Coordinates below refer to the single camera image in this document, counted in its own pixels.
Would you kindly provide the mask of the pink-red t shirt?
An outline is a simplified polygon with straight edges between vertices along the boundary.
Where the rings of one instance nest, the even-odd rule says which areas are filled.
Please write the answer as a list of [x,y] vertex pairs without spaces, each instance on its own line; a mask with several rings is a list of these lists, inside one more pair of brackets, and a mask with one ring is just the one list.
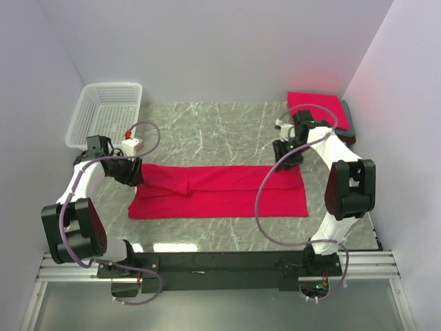
[[128,208],[131,219],[308,216],[298,167],[266,178],[269,165],[176,167],[144,164],[144,183]]

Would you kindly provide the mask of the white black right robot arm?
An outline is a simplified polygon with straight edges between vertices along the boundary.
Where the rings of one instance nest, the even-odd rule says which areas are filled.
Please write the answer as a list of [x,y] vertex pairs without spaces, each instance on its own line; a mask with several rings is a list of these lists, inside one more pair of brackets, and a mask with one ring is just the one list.
[[376,165],[361,159],[334,133],[325,120],[314,120],[309,110],[299,110],[292,124],[276,120],[280,138],[273,142],[276,171],[289,170],[303,162],[302,153],[313,149],[329,169],[325,188],[326,214],[310,243],[303,250],[302,266],[311,275],[331,267],[338,244],[350,227],[371,211],[376,201]]

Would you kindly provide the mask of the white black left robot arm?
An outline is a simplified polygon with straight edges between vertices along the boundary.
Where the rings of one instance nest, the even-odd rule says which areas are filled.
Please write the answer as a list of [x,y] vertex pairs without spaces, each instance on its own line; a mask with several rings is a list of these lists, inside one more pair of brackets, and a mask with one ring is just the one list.
[[62,197],[43,207],[41,220],[49,251],[57,264],[103,258],[110,250],[103,224],[92,202],[106,177],[136,187],[143,183],[142,159],[116,152],[111,139],[95,135],[86,139],[86,150],[74,160],[74,174]]

